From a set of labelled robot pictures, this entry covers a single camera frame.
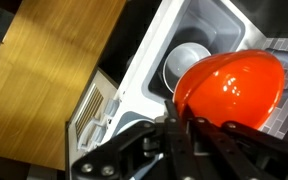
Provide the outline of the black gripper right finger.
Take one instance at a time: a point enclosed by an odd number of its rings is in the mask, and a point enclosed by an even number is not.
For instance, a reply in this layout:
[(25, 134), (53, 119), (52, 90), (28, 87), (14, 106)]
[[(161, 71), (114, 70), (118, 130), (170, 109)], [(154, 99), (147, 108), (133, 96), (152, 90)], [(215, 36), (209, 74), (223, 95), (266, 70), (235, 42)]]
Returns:
[(288, 180), (288, 142), (236, 121), (216, 127), (204, 116), (184, 109), (192, 134), (227, 167), (235, 180)]

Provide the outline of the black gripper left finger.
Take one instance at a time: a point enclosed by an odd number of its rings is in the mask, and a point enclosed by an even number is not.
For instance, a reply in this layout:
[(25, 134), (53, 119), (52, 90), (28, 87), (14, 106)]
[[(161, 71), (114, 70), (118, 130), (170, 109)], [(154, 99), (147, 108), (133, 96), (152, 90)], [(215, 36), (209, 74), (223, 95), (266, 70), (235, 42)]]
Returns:
[(165, 101), (168, 116), (162, 123), (141, 121), (75, 161), (72, 180), (129, 180), (155, 164), (143, 180), (197, 180), (190, 142), (175, 105)]

